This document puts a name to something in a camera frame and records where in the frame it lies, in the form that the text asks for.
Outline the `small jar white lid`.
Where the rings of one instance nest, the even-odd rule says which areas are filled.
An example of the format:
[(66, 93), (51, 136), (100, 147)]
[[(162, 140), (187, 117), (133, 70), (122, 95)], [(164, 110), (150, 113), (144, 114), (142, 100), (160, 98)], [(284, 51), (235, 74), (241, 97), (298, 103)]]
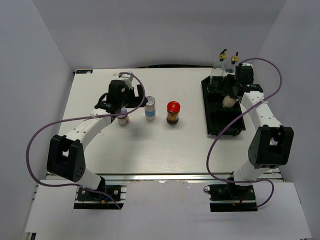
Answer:
[(121, 126), (126, 126), (130, 123), (130, 118), (129, 118), (129, 115), (128, 115), (128, 110), (127, 108), (123, 107), (120, 111), (121, 115), (118, 115), (117, 116), (117, 120), (118, 120), (118, 123), (121, 125)]

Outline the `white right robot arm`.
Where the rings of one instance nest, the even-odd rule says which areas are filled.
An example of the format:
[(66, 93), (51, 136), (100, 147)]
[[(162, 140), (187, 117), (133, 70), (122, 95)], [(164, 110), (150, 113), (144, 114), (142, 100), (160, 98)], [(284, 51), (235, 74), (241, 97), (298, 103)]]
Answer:
[(235, 85), (231, 95), (249, 110), (256, 130), (248, 148), (248, 160), (233, 172), (234, 182), (225, 187), (226, 195), (236, 200), (243, 195), (243, 186), (251, 185), (268, 170), (288, 163), (294, 131), (282, 125), (272, 113), (262, 87), (254, 84), (252, 66), (241, 64), (235, 68)]

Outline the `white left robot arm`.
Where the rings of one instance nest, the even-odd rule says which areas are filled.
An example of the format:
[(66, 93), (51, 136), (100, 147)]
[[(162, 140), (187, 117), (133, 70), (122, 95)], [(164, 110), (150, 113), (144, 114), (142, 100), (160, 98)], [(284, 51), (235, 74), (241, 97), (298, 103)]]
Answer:
[(109, 83), (108, 91), (100, 96), (91, 115), (64, 135), (54, 135), (49, 144), (46, 169), (49, 173), (67, 179), (88, 189), (94, 199), (105, 196), (103, 177), (89, 170), (85, 149), (89, 143), (117, 117), (122, 109), (136, 110), (146, 105), (145, 89), (141, 83), (132, 85), (130, 75), (122, 75)]

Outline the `dark liquid glass cruet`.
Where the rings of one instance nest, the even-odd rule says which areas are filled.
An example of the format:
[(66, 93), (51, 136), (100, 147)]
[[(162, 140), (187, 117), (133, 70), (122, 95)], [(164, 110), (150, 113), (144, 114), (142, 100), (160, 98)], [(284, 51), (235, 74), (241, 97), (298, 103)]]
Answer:
[(218, 88), (220, 80), (223, 77), (225, 72), (225, 64), (224, 60), (226, 59), (227, 49), (225, 48), (218, 56), (218, 61), (213, 64), (211, 73), (210, 73), (210, 81), (208, 85), (209, 91), (214, 91)]

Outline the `red lid sauce jar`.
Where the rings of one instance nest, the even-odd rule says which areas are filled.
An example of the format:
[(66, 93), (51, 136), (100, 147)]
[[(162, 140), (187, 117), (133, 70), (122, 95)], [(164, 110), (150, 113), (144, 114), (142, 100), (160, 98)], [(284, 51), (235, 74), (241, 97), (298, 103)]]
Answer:
[(177, 101), (170, 101), (167, 104), (167, 117), (166, 120), (170, 125), (175, 125), (179, 121), (179, 113), (181, 105)]

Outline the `clear liquid glass cruet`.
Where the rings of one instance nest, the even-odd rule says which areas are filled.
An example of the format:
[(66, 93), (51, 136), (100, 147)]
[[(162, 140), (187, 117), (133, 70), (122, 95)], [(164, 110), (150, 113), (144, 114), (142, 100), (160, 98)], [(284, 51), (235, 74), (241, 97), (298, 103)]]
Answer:
[(225, 74), (226, 75), (234, 75), (236, 72), (236, 63), (239, 60), (239, 53), (236, 52), (230, 59), (230, 63), (225, 67)]

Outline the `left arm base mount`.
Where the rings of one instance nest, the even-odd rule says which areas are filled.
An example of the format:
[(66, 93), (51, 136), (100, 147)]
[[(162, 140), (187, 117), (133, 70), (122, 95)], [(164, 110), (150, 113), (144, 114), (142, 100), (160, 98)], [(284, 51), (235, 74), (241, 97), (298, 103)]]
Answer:
[(112, 197), (118, 207), (105, 194), (97, 194), (83, 188), (76, 192), (73, 208), (76, 210), (120, 210), (125, 202), (127, 186), (126, 185), (106, 185), (104, 192)]

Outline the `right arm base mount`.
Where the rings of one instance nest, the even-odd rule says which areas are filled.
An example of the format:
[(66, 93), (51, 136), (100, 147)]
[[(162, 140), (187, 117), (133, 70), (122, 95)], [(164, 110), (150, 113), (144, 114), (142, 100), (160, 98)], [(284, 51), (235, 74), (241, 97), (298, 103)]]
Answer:
[(209, 194), (209, 206), (212, 213), (256, 212), (258, 210), (252, 184), (211, 184), (204, 186), (203, 191)]

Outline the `silver lid white shaker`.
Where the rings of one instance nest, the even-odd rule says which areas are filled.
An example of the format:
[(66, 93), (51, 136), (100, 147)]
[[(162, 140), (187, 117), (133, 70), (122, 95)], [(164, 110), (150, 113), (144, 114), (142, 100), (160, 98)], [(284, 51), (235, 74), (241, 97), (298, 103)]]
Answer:
[(222, 101), (222, 107), (223, 108), (232, 108), (236, 103), (237, 103), (237, 99), (232, 98), (230, 96), (225, 96), (223, 101)]

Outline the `blue label shaker bottle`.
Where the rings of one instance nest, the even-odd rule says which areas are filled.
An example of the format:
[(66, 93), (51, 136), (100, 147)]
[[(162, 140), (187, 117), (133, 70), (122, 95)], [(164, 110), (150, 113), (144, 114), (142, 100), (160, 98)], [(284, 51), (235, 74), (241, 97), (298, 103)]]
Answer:
[(147, 96), (147, 103), (144, 107), (145, 119), (153, 121), (156, 118), (156, 100), (153, 96)]

